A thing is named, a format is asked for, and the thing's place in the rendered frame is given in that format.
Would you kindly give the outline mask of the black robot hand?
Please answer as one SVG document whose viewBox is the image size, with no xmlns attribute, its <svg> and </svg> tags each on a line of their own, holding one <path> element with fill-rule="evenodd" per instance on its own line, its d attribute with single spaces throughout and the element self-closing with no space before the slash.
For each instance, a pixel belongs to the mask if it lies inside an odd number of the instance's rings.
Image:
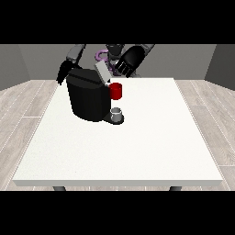
<svg viewBox="0 0 235 235">
<path fill-rule="evenodd" d="M 62 84 L 63 80 L 66 78 L 68 75 L 68 72 L 75 67 L 75 64 L 72 63 L 71 61 L 64 61 L 59 69 L 58 76 L 56 81 L 58 84 Z"/>
<path fill-rule="evenodd" d="M 141 46 L 129 48 L 115 65 L 116 70 L 129 78 L 140 66 L 145 58 L 145 51 Z"/>
</svg>

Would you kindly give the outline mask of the pale grey machine lid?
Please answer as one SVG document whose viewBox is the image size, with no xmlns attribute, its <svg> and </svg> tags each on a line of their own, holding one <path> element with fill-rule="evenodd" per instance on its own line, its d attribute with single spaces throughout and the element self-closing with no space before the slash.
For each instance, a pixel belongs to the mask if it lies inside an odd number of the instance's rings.
<svg viewBox="0 0 235 235">
<path fill-rule="evenodd" d="M 112 77 L 104 61 L 97 62 L 95 64 L 95 69 L 98 72 L 102 82 L 106 84 Z"/>
</svg>

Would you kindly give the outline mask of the black coffee machine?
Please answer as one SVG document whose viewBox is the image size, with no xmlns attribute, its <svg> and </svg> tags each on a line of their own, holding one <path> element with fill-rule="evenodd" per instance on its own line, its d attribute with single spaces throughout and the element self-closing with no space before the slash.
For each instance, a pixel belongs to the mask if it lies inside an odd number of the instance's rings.
<svg viewBox="0 0 235 235">
<path fill-rule="evenodd" d="M 109 84 L 104 84 L 96 70 L 72 69 L 66 77 L 68 93 L 73 113 L 87 121 L 106 121 L 113 125 L 124 122 L 111 120 L 111 101 Z"/>
</svg>

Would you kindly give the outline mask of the red pod holder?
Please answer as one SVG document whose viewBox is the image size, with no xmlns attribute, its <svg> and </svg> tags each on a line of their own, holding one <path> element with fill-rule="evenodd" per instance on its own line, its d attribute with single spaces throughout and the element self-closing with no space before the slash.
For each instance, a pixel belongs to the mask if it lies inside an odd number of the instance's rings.
<svg viewBox="0 0 235 235">
<path fill-rule="evenodd" d="M 113 100 L 118 100 L 122 97 L 122 84 L 112 83 L 109 85 L 110 98 Z"/>
</svg>

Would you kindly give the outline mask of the small grey cup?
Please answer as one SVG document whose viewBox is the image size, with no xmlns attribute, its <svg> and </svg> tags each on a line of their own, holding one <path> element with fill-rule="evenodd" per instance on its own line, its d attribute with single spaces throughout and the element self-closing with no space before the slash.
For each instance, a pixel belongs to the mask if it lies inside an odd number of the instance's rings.
<svg viewBox="0 0 235 235">
<path fill-rule="evenodd" d="M 119 122 L 122 119 L 122 111 L 119 107 L 113 107 L 110 110 L 111 120 L 114 122 Z"/>
</svg>

